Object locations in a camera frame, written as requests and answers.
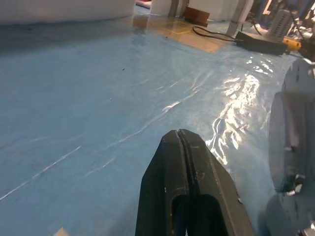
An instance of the floor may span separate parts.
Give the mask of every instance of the floor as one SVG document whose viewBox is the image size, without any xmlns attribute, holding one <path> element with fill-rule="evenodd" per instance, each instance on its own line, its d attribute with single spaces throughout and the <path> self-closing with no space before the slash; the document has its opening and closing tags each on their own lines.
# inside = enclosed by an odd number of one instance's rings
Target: floor
<svg viewBox="0 0 315 236">
<path fill-rule="evenodd" d="M 1 26 L 1 235 L 134 235 L 141 178 L 179 128 L 206 141 L 266 235 L 268 117 L 294 60 L 208 53 L 125 19 Z"/>
</svg>

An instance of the blue plastic sheet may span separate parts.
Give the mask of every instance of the blue plastic sheet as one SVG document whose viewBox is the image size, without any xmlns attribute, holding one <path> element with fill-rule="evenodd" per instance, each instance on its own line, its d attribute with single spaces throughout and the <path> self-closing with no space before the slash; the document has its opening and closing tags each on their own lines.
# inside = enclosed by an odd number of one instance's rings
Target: blue plastic sheet
<svg viewBox="0 0 315 236">
<path fill-rule="evenodd" d="M 233 177 L 257 235 L 267 126 L 295 60 L 203 52 L 125 20 L 0 27 L 0 234 L 134 235 L 141 178 L 185 128 Z"/>
</svg>

